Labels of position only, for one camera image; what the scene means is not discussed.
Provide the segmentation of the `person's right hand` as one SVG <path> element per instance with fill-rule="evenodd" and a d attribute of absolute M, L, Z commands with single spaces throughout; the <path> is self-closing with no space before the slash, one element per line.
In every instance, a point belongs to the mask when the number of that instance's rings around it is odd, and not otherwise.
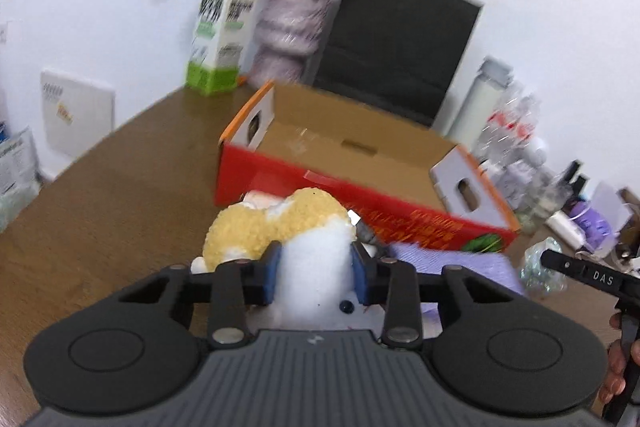
<path fill-rule="evenodd" d="M 624 370 L 627 359 L 624 355 L 622 343 L 615 340 L 608 346 L 608 368 L 598 398 L 602 404 L 608 404 L 616 395 L 620 395 L 625 386 Z"/>

